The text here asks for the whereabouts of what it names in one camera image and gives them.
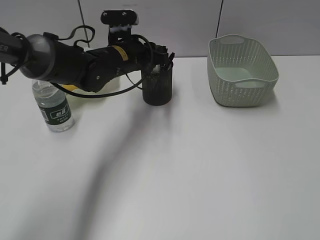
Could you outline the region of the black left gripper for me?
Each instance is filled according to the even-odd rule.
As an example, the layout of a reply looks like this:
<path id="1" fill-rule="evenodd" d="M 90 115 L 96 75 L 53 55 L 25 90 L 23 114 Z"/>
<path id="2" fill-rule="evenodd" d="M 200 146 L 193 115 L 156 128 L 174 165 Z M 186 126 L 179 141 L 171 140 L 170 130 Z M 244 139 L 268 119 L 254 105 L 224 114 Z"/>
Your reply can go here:
<path id="1" fill-rule="evenodd" d="M 109 81 L 135 72 L 151 72 L 156 65 L 166 65 L 168 48 L 133 34 L 131 40 L 122 40 L 106 47 L 87 50 L 89 59 L 82 78 L 82 90 L 98 92 Z"/>

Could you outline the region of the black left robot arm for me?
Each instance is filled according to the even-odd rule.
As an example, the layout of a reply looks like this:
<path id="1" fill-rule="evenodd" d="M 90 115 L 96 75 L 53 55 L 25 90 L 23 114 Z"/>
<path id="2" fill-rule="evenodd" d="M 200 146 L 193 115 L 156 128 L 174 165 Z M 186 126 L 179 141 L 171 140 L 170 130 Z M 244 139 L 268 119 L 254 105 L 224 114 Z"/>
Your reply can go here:
<path id="1" fill-rule="evenodd" d="M 77 42 L 64 44 L 52 33 L 26 37 L 1 29 L 0 62 L 13 69 L 2 73 L 0 80 L 5 85 L 9 76 L 20 71 L 29 79 L 96 93 L 114 78 L 135 71 L 150 73 L 155 66 L 168 64 L 166 46 L 141 40 L 142 36 L 130 34 L 112 40 L 106 47 L 85 51 Z"/>

